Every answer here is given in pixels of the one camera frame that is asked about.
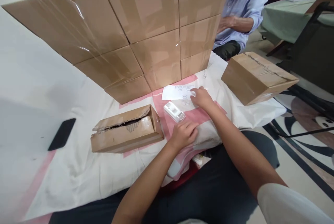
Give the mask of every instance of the black pants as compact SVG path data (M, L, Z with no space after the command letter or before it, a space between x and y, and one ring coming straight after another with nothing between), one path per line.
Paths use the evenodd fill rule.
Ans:
M270 164L279 166L273 142L263 134L243 131ZM143 223L179 223L189 218L207 223L246 223L257 207L246 182L223 145L206 152L212 159L168 196L157 197ZM106 199L53 213L50 223L110 224L127 189Z
M224 45L216 47L212 51L221 57L224 61L228 61L230 58L237 55L240 52L240 49L240 44L235 40L231 40L226 42Z

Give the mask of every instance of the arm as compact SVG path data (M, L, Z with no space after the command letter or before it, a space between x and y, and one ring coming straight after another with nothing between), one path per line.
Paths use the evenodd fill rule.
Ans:
M267 183L286 186L262 153L213 102L207 90L200 87L199 89L193 88L192 91L195 91L196 97L191 96L191 100L211 117L228 155L246 181L253 196L257 198L258 190Z
M254 25L252 18L240 18L237 16L222 17L219 22L217 33L224 31L227 28L232 28L240 33L248 33Z
M194 142L197 126L198 123L191 121L182 121L174 126L171 139L123 197L112 223L141 223L174 158L182 148Z
M240 18L238 16L222 17L217 33L227 28L232 28L240 33L252 33L262 22L262 9L268 0L250 0L247 4L245 15Z

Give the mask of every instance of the black smartphone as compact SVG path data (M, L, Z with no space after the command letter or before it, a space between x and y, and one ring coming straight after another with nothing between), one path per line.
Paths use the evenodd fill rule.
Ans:
M76 118L63 121L60 125L55 137L53 138L48 151L59 149L65 146L67 139L70 136Z

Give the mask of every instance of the green tablecloth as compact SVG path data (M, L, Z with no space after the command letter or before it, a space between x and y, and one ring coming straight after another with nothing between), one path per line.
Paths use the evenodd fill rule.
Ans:
M262 29L281 40L295 43L298 36L311 18L305 14L315 0L291 2L287 0L268 4L262 11ZM334 14L322 14L318 19L321 23L334 26Z

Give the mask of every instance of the pink and white cloth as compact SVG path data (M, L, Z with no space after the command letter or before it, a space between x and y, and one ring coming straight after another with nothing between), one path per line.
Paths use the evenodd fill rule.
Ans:
M238 128L263 126L285 113L276 100L244 106L221 80L227 63L211 52L209 66L175 85L191 84L206 88L221 110ZM106 198L130 187L141 172L170 139L175 122L164 113L162 90L120 105L89 78L85 82L70 117L77 121L64 148L50 153L30 191L23 220L55 211L72 209ZM220 144L217 131L205 111L191 101L173 101L186 114L186 119L198 122L198 136L192 146L184 148L173 161L163 185L178 180L189 161L202 150ZM124 154L92 153L92 128L104 118L151 104L160 117L165 134L163 141Z

